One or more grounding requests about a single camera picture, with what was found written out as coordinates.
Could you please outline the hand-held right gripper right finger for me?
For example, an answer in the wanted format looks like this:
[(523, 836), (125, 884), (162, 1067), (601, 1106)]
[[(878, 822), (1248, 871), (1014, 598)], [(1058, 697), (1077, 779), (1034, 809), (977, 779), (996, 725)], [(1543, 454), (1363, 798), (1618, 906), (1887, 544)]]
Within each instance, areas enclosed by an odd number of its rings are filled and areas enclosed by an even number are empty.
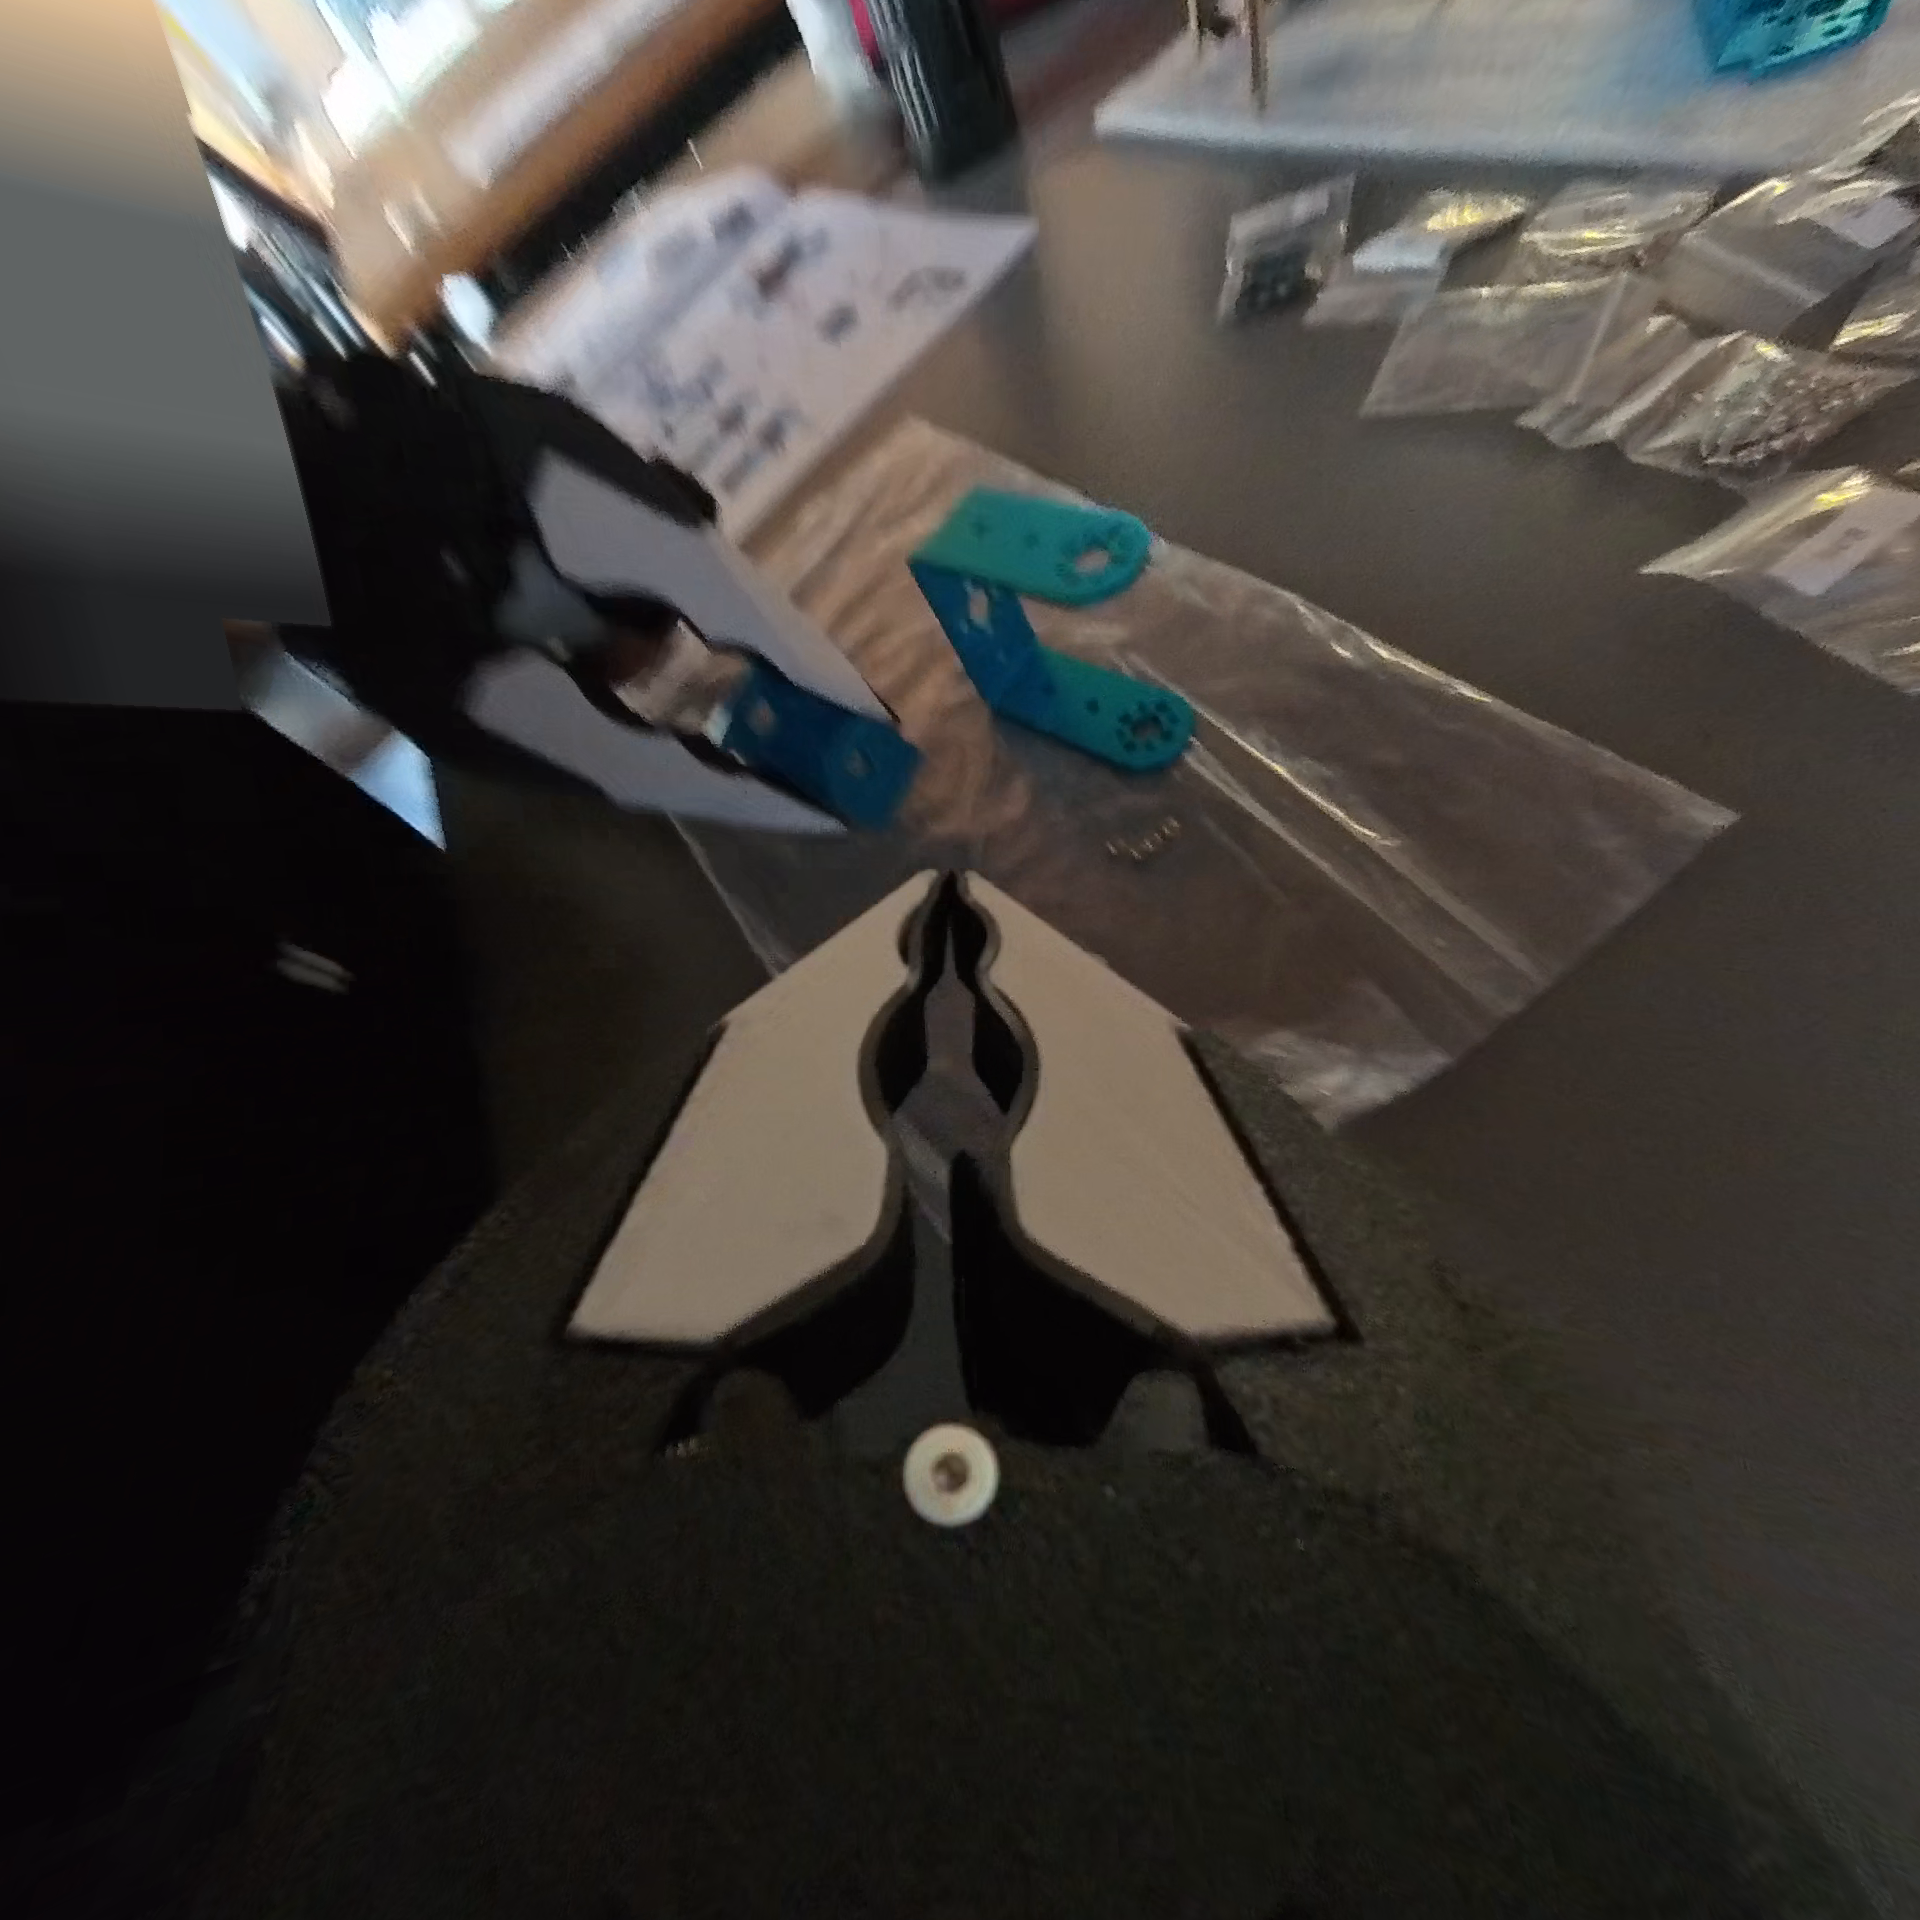
[(1188, 1027), (980, 876), (953, 888), (996, 1167), (1034, 1261), (1181, 1339), (1339, 1331), (1309, 1254), (1240, 1148)]

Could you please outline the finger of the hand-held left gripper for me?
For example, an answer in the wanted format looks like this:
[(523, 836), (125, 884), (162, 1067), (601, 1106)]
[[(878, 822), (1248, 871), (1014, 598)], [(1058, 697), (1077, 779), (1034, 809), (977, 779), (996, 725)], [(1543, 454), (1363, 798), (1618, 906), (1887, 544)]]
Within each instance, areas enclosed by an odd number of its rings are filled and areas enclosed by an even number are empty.
[(495, 741), (631, 812), (720, 829), (849, 833), (827, 809), (785, 795), (730, 759), (695, 750), (676, 733), (609, 718), (551, 660), (500, 658), (482, 662), (467, 680), (459, 710)]
[(838, 710), (890, 723), (841, 648), (711, 524), (680, 524), (561, 454), (536, 465), (528, 511), (547, 563), (581, 594), (653, 598), (707, 645), (751, 655)]

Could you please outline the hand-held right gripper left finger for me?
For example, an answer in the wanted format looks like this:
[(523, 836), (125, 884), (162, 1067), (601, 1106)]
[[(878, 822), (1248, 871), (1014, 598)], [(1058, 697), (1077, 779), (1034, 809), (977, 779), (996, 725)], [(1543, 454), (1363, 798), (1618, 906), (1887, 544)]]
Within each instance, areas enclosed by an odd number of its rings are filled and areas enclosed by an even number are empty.
[(648, 1151), (566, 1332), (740, 1344), (881, 1259), (898, 1111), (926, 1073), (947, 876), (924, 870), (738, 1004)]

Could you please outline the small blue U bracket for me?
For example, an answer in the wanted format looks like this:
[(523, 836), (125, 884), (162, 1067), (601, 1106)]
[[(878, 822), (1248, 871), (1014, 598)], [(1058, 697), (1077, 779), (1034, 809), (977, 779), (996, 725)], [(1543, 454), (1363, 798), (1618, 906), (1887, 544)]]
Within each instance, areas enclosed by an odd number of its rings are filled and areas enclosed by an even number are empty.
[(849, 829), (890, 826), (920, 774), (920, 747), (890, 717), (844, 710), (765, 660), (746, 662), (701, 733), (746, 774)]

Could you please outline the large blue U bracket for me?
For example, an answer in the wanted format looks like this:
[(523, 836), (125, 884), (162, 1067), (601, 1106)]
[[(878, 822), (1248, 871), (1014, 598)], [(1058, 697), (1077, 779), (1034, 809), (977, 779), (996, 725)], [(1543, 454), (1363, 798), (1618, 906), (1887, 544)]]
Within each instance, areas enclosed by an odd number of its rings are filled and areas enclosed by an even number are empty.
[(998, 723), (1147, 779), (1188, 750), (1192, 705), (1047, 648), (1029, 603), (1094, 611), (1137, 587), (1149, 563), (1152, 533), (1130, 512), (973, 486), (908, 556), (908, 571)]

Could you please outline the dark grey desk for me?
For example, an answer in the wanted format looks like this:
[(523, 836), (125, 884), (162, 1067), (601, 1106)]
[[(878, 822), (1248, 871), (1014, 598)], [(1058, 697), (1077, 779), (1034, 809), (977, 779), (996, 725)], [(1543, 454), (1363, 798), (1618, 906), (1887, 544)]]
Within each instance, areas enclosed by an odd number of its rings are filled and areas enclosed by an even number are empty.
[(663, 1365), (536, 1339), (755, 963), (668, 829), (450, 779), (487, 1087), (556, 1152), (412, 1298), (296, 1499), (210, 1917), (1917, 1917), (1917, 723), (1624, 571), (1703, 521), (1357, 353), (1205, 346), (1184, 159), (1041, 217), (924, 400), (1745, 806), (1595, 962), (1363, 1126), (1216, 1056), (1372, 1331), (1226, 1369), (1274, 1449), (1014, 1454), (911, 1546)]

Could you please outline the white instruction manual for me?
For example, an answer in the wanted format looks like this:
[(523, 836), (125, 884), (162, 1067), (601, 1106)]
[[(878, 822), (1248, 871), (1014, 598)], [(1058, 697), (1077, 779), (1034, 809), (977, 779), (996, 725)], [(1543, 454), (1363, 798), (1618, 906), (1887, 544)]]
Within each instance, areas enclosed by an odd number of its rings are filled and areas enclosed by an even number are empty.
[(701, 172), (631, 203), (488, 361), (691, 473), (746, 539), (1033, 240), (1021, 217)]

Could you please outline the clear plastic bag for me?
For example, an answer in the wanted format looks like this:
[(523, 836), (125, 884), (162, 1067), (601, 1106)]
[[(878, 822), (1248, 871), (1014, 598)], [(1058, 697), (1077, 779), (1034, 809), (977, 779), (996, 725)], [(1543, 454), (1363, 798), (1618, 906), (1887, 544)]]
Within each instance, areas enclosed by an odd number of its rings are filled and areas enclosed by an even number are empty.
[[(1737, 820), (1175, 544), (1034, 625), (1188, 698), (1188, 750), (1130, 779), (1005, 725), (908, 576), (973, 486), (1084, 502), (908, 420), (761, 544), (924, 754), (881, 833), (682, 829), (774, 972), (915, 871), (968, 871), (1342, 1125), (1526, 1012)], [(1107, 856), (1167, 817), (1162, 856)]]

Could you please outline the black perforated cylinder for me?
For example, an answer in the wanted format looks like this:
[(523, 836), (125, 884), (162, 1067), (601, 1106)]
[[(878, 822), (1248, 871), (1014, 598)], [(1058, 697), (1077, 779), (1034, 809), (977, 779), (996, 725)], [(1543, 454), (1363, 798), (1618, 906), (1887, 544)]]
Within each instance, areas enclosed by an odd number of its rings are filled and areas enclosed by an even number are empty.
[(920, 181), (953, 181), (1019, 137), (1019, 107), (987, 5), (890, 5), (886, 45)]

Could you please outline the person's black clothing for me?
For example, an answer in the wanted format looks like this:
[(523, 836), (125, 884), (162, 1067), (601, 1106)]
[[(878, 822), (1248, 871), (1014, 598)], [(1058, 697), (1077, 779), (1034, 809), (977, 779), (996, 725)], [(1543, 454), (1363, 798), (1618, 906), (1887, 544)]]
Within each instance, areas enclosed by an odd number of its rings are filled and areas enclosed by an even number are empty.
[(2, 705), (2, 1833), (185, 1712), (488, 1174), (445, 853), (248, 711)]

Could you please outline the white foam sheet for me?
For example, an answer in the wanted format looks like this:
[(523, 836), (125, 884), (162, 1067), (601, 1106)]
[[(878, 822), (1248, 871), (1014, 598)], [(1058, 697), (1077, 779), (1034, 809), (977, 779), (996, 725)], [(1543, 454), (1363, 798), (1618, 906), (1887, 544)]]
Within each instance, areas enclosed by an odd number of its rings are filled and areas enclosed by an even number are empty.
[(1221, 155), (1523, 159), (1764, 178), (1917, 93), (1917, 5), (1778, 80), (1714, 71), (1692, 5), (1303, 5), (1240, 42), (1180, 33), (1094, 132)]

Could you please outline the pile of small screw bags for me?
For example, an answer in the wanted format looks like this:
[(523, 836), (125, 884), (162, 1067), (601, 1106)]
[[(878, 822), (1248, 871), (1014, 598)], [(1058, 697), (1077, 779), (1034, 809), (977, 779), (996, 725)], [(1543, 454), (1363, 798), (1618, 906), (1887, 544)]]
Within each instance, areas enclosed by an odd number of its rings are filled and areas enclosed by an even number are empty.
[(1917, 697), (1917, 461), (1819, 459), (1917, 400), (1917, 96), (1741, 192), (1431, 190), (1349, 243), (1354, 178), (1226, 221), (1219, 317), (1383, 328), (1366, 420), (1507, 414), (1556, 450), (1711, 485), (1737, 512), (1653, 558)]

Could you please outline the blue perforated bracket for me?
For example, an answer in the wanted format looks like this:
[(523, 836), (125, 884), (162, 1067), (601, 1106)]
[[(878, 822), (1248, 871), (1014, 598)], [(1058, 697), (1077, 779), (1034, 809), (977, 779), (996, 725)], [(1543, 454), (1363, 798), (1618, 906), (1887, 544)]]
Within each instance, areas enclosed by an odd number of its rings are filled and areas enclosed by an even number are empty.
[(1764, 80), (1872, 40), (1889, 5), (1692, 5), (1714, 75)]

